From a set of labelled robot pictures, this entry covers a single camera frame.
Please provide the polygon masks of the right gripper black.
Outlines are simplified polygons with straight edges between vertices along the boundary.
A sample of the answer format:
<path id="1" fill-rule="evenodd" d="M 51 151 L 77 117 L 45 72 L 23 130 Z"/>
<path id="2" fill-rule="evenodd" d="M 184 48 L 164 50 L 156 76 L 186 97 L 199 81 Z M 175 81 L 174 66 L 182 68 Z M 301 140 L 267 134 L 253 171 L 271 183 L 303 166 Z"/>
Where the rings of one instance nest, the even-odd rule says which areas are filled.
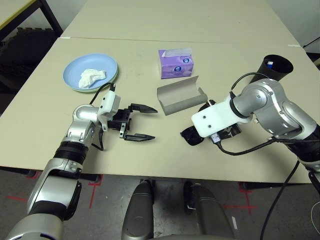
<path id="1" fill-rule="evenodd" d="M 215 105 L 215 101 L 210 99 L 208 100 L 203 106 L 200 107 L 199 111 L 203 111 L 204 109 L 210 107 L 210 106 L 213 106 Z M 240 134 L 242 131 L 239 127 L 238 124 L 233 124 L 225 129 L 223 129 L 221 131 L 221 137 L 222 138 L 232 138 L 238 134 Z"/>

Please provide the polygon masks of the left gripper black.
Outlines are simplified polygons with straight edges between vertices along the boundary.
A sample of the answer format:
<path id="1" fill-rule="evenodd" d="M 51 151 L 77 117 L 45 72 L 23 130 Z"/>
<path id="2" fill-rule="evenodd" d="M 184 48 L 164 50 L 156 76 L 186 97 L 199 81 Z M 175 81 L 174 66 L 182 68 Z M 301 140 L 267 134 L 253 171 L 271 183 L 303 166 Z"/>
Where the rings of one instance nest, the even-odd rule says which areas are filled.
<path id="1" fill-rule="evenodd" d="M 145 114 L 155 114 L 158 111 L 150 106 L 144 104 L 131 103 L 128 108 L 119 109 L 113 116 L 112 120 L 107 122 L 107 127 L 112 130 L 119 131 L 119 137 L 125 141 L 143 142 L 155 139 L 154 136 L 135 133 L 134 135 L 128 134 L 130 129 L 131 118 L 130 115 L 133 111 L 139 111 Z"/>

